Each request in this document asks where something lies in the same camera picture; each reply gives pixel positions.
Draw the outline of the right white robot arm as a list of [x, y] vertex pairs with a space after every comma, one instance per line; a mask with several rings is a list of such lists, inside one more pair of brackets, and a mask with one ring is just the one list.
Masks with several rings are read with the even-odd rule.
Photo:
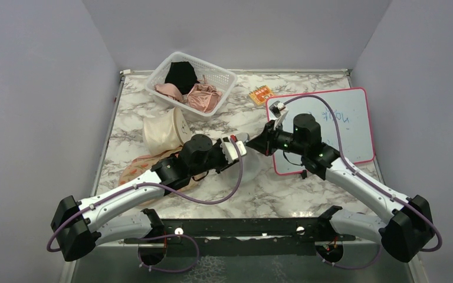
[[277, 150], [299, 155], [306, 171], [341, 187], [376, 214], [367, 216], [337, 208], [317, 223], [321, 238], [358, 236], [378, 243], [401, 262], [409, 262], [418, 252], [441, 247], [441, 235], [432, 222], [425, 198], [410, 198], [364, 174], [322, 141], [321, 127], [311, 114], [296, 115], [292, 132], [284, 131], [281, 121], [279, 117], [266, 123], [262, 133], [247, 142], [247, 147], [266, 156]]

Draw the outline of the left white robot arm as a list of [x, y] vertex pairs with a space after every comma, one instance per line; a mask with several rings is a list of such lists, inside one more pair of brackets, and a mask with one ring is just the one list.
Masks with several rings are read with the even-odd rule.
[[63, 198], [51, 221], [52, 236], [48, 252], [61, 252], [66, 262], [89, 254], [96, 246], [124, 238], [143, 237], [154, 242], [161, 237], [161, 222], [157, 214], [145, 210], [137, 215], [120, 218], [138, 204], [170, 193], [199, 203], [180, 190], [197, 175], [211, 170], [221, 173], [234, 164], [243, 167], [247, 150], [236, 136], [212, 141], [196, 134], [178, 152], [159, 160], [125, 185], [90, 198]]

